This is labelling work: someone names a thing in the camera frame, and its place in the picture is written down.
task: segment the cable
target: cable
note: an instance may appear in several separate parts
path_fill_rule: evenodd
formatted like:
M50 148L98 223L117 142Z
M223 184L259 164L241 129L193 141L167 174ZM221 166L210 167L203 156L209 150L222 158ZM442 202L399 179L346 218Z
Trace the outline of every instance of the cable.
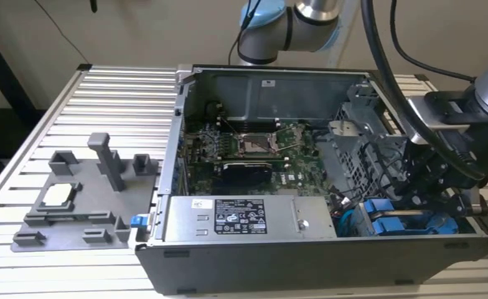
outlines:
M432 67L429 66L428 64L423 64L422 62L417 61L415 59L413 59L410 56L407 56L407 54L403 52L401 46L398 45L398 40L397 40L397 32L395 32L395 28L394 28L394 11L395 11L395 8L397 8L397 0L391 0L391 7L390 7L390 34L391 34L391 42L393 42L393 47L394 47L394 50L397 50L399 56L413 65L415 65L417 67L433 72L433 73L437 73L437 74L441 74L441 75L445 75L448 77L452 77L452 78L456 78L456 79L460 79L460 80L465 80L465 81L469 81L470 83L474 82L474 78L468 76L468 75L462 75L460 73L456 73L456 72L450 72L448 70L442 70L442 69L438 69L436 67Z
M34 0L34 3L38 5L38 7L41 8L42 12L46 14L46 17L50 19L53 25L55 26L57 30L59 31L59 34L62 36L62 38L65 39L65 41L71 45L71 47L74 48L75 52L79 54L79 56L83 58L85 63L89 63L89 60L85 58L83 54L81 53L79 49L74 46L74 44L71 43L71 41L69 40L69 38L65 36L65 34L61 31L61 28L58 26L58 24L55 23L55 21L53 20L50 14L47 13L46 9L42 7L41 3Z
M229 54L227 54L227 65L230 65L230 54L233 53L234 46L235 46L235 50L238 50L242 32L246 29L246 27L249 26L249 23L253 19L254 11L257 10L259 2L261 2L261 0L257 0L257 3L254 4L254 7L250 12L249 12L249 8L251 6L251 0L247 0L247 2L246 2L245 16L243 16L243 20L242 20L242 24L241 24L241 29L238 31L238 35L235 36L235 39L230 46L230 50L229 50Z
M391 104L391 107L395 109L397 114L403 116L405 121L413 127L414 131L418 133L426 143L433 147L441 158L466 177L480 181L484 177L484 174L477 169L473 169L472 165L461 161L458 155L448 149L441 139L434 135L434 133L418 119L411 107L407 105L407 102L403 99L397 82L394 81L391 69L387 64L387 59L385 58L382 45L379 42L377 25L374 23L371 0L361 0L361 20L363 23L365 37L367 39L374 64L377 65L381 75L383 90L390 95L387 100Z

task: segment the blue latch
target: blue latch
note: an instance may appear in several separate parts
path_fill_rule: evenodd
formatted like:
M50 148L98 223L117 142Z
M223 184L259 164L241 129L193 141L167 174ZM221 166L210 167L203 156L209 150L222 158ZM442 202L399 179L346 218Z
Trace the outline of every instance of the blue latch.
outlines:
M147 214L133 216L130 218L129 224L131 227L135 227L138 229L145 229L147 227Z

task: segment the power supply label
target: power supply label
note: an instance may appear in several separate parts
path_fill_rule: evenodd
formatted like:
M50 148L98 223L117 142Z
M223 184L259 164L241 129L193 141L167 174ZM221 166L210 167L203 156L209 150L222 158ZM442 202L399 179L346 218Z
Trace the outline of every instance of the power supply label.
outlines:
M214 200L214 232L218 235L266 234L263 200Z

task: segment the aluminum extrusion table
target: aluminum extrusion table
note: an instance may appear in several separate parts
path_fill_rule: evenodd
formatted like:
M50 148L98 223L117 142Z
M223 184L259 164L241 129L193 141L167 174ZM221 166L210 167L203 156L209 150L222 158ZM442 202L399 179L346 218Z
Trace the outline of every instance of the aluminum extrusion table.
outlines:
M93 66L74 73L0 176L0 298L162 298L130 249L15 254L9 245L45 183L46 161L55 150L95 158L86 139L93 131L105 131L121 157L147 153L163 159L174 72ZM411 75L397 75L397 81L406 96L436 90ZM488 201L488 186L481 193ZM488 256L452 265L419 286L217 294L217 298L301 297L488 299Z

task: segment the motherboard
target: motherboard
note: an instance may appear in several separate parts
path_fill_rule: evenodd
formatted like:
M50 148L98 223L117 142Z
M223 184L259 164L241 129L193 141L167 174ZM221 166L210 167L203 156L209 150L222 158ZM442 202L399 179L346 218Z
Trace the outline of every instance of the motherboard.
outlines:
M239 130L219 120L185 135L189 195L329 194L307 124L275 121L267 132Z

